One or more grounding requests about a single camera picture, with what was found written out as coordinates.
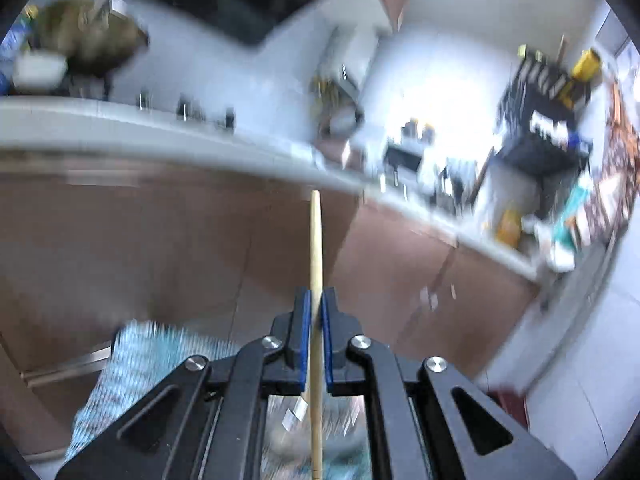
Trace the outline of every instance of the kitchen cabinet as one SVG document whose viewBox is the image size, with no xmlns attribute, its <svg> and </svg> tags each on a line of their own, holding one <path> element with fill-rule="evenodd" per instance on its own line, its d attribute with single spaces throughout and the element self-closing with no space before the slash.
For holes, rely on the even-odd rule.
<svg viewBox="0 0 640 480">
<path fill-rule="evenodd" d="M 308 286 L 307 186 L 101 158 L 12 164 L 0 160 L 0 422 L 20 452 L 66 447 L 97 378 L 28 388 L 21 372 L 87 354 L 132 319 L 242 344 Z M 356 209 L 322 191 L 327 273 Z"/>
<path fill-rule="evenodd" d="M 309 187 L 279 184 L 270 208 L 256 219 L 231 334 L 238 344 L 268 334 L 273 318 L 292 310 L 296 288 L 309 286 L 310 192 Z M 328 276 L 358 199 L 334 190 L 320 195 L 322 263 Z"/>
<path fill-rule="evenodd" d="M 458 248 L 435 289 L 395 341 L 398 354 L 438 355 L 470 378 L 491 360 L 538 286 L 475 251 Z"/>
<path fill-rule="evenodd" d="M 375 203 L 360 206 L 328 285 L 364 333 L 392 344 L 437 282 L 452 245 Z"/>
</svg>

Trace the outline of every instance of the white wall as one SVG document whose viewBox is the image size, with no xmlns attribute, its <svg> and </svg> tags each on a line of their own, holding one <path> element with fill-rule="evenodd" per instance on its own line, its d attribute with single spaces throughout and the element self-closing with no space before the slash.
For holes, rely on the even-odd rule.
<svg viewBox="0 0 640 480">
<path fill-rule="evenodd" d="M 603 58 L 605 64 L 614 61 L 613 56 L 609 56 L 607 52 L 600 48 L 596 41 L 596 36 L 607 19 L 611 7 L 605 0 L 598 0 L 589 21 L 579 38 L 574 38 L 570 43 L 569 49 L 564 57 L 567 66 L 573 66 L 582 55 L 584 50 L 595 47 Z"/>
<path fill-rule="evenodd" d="M 304 9 L 258 48 L 247 48 L 164 4 L 125 1 L 148 30 L 150 47 L 117 72 L 114 102 L 134 104 L 146 87 L 153 108 L 175 110 L 186 94 L 208 117 L 221 118 L 234 107 L 238 129 L 251 134 L 315 138 L 308 85 L 332 31 L 317 9 Z"/>
<path fill-rule="evenodd" d="M 412 117 L 432 124 L 449 156 L 486 158 L 495 110 L 518 66 L 513 53 L 462 33 L 404 25 L 380 40 L 360 103 L 375 144 Z"/>
<path fill-rule="evenodd" d="M 461 30 L 510 52 L 523 43 L 554 56 L 562 34 L 582 36 L 597 0 L 409 0 L 405 23 Z"/>
</svg>

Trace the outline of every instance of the metal rod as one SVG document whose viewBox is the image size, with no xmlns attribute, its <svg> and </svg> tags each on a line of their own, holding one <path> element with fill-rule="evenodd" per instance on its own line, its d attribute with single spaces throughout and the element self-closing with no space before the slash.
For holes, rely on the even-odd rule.
<svg viewBox="0 0 640 480">
<path fill-rule="evenodd" d="M 44 384 L 57 383 L 74 377 L 104 370 L 111 357 L 111 346 L 85 354 L 79 358 L 57 364 L 52 367 L 30 370 L 20 374 L 27 388 L 36 388 Z"/>
<path fill-rule="evenodd" d="M 65 453 L 66 447 L 62 447 L 60 449 L 53 449 L 42 453 L 23 455 L 22 458 L 27 464 L 37 464 L 40 462 L 48 462 L 49 460 L 59 460 L 60 458 L 64 458 Z"/>
<path fill-rule="evenodd" d="M 311 193 L 311 352 L 308 389 L 311 404 L 311 470 L 313 480 L 322 480 L 322 390 L 324 386 L 324 355 L 322 353 L 322 219 L 320 192 Z"/>
</svg>

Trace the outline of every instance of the wooden handle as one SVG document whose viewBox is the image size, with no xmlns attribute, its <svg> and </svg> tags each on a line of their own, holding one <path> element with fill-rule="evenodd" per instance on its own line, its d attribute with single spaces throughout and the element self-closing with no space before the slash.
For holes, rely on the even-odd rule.
<svg viewBox="0 0 640 480">
<path fill-rule="evenodd" d="M 564 54 L 566 54 L 566 48 L 568 45 L 569 41 L 563 34 L 560 39 L 560 48 L 558 49 L 558 56 L 556 57 L 556 65 L 560 65 L 564 61 Z"/>
<path fill-rule="evenodd" d="M 322 480 L 322 390 L 324 389 L 324 354 L 322 352 L 322 219 L 320 192 L 311 193 L 311 350 L 309 355 L 308 392 L 311 408 L 311 471 L 313 480 Z"/>
</svg>

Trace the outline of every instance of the kitchen counter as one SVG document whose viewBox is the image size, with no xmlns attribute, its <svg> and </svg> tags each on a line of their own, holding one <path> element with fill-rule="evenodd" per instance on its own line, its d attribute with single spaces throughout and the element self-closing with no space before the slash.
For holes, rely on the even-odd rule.
<svg viewBox="0 0 640 480">
<path fill-rule="evenodd" d="M 361 174 L 325 167 L 302 142 L 232 135 L 211 123 L 178 121 L 174 114 L 70 98 L 11 97 L 0 100 L 0 148 L 103 152 L 205 168 L 241 171 L 362 194 L 422 222 L 448 243 L 484 254 L 531 282 L 541 277 L 527 257 L 450 217 Z"/>
</svg>

